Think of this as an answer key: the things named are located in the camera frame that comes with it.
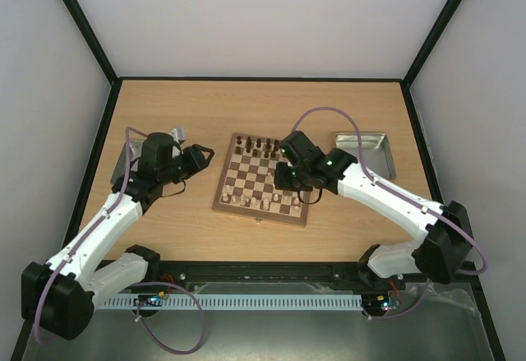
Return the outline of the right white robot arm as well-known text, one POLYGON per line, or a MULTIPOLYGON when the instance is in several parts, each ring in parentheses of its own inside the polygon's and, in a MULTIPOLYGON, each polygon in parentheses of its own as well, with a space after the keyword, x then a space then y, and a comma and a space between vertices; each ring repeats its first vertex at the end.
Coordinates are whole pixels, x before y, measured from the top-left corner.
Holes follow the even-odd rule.
POLYGON ((395 275, 420 273, 449 284, 460 273, 472 246, 466 209, 428 201, 385 180, 339 148, 324 153, 300 131, 279 143, 285 161, 275 170, 275 187, 293 192, 327 190, 358 201, 396 223, 411 241, 373 245, 362 255, 358 278, 374 289, 395 275))

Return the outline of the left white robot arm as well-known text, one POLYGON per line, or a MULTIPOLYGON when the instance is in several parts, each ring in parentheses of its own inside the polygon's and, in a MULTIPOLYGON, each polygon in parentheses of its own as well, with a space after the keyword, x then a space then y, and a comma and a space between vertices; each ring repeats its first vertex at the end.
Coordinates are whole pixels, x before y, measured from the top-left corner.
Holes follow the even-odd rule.
POLYGON ((122 148, 122 169, 93 219, 44 264, 30 263, 21 274, 21 316, 66 340, 78 337, 95 310, 134 284, 159 278, 159 253, 140 245, 101 266, 121 236, 163 196, 169 184, 184 184, 206 169, 214 151, 193 144, 182 147, 178 130, 153 132, 134 153, 122 148))

